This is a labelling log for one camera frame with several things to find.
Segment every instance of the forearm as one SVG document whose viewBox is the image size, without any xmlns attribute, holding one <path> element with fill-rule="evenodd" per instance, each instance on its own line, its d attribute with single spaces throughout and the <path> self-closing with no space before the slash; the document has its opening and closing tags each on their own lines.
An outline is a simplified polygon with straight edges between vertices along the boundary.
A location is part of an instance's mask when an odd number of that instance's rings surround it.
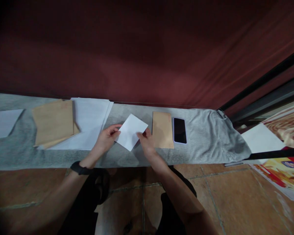
<svg viewBox="0 0 294 235">
<path fill-rule="evenodd" d="M 155 153 L 147 157 L 150 164 L 168 194 L 181 220 L 185 223 L 194 214 L 204 208 L 186 184 L 167 166 L 165 161 Z"/>
<path fill-rule="evenodd" d="M 100 153 L 95 150 L 80 162 L 80 166 L 89 169 L 94 168 Z M 12 228 L 12 234 L 30 234 L 40 230 L 59 217 L 66 214 L 75 201 L 80 189 L 87 179 L 87 175 L 78 175 L 72 171 L 49 196 L 32 212 L 23 219 L 22 222 Z"/>
</svg>

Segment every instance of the black watch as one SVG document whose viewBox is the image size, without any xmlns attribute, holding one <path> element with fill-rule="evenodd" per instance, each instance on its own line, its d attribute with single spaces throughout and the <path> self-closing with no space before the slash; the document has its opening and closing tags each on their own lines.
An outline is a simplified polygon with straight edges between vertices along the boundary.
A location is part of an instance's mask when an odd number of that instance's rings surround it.
<svg viewBox="0 0 294 235">
<path fill-rule="evenodd" d="M 79 175 L 90 175 L 94 172 L 94 169 L 88 169 L 87 167 L 81 167 L 79 165 L 80 161 L 74 162 L 71 165 L 71 169 L 77 172 Z"/>
</svg>

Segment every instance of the wrinkled fabric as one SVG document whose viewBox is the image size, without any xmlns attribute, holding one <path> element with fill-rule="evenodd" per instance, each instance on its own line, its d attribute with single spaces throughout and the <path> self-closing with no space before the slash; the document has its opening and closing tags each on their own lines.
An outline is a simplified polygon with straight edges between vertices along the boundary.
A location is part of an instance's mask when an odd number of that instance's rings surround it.
<svg viewBox="0 0 294 235">
<path fill-rule="evenodd" d="M 31 109 L 55 100 L 0 94 L 0 111 L 25 109 L 11 134 L 0 139 L 0 170 L 68 168 L 73 162 L 87 156 L 89 151 L 84 150 L 37 150 L 33 147 L 36 126 Z M 241 135 L 232 127 L 230 120 L 219 110 L 114 104 L 105 127 L 116 123 L 122 124 L 132 113 L 147 123 L 152 130 L 153 111 L 168 112 L 172 118 L 185 119 L 188 143 L 174 143 L 174 149 L 156 149 L 169 165 L 237 162 L 248 158 L 251 153 Z M 96 167 L 149 165 L 138 142 L 131 152 L 114 143 Z"/>
</svg>

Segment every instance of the black phone screen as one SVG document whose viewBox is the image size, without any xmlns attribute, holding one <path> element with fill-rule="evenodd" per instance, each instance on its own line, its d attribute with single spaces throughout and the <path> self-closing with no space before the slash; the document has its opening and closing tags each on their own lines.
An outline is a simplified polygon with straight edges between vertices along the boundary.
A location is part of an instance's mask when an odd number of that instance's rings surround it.
<svg viewBox="0 0 294 235">
<path fill-rule="evenodd" d="M 174 118 L 174 141 L 186 144 L 186 130 L 185 130 L 185 121 L 183 119 Z"/>
</svg>

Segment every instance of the person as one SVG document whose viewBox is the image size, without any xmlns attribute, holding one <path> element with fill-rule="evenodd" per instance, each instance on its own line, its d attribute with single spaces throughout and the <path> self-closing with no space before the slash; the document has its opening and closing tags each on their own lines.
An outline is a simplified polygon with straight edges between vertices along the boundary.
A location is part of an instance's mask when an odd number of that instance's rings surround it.
<svg viewBox="0 0 294 235">
<path fill-rule="evenodd" d="M 103 130 L 88 156 L 77 168 L 89 171 L 120 135 L 116 124 Z M 192 184 L 173 167 L 169 167 L 154 148 L 153 136 L 147 128 L 137 133 L 144 155 L 158 176 L 165 193 L 161 195 L 162 218 L 156 234 L 218 234 L 209 214 L 196 197 Z M 94 234 L 98 204 L 108 195 L 109 175 L 95 168 L 90 175 L 72 171 L 26 219 L 12 227 L 10 234 L 37 234 L 63 215 L 58 234 Z"/>
</svg>

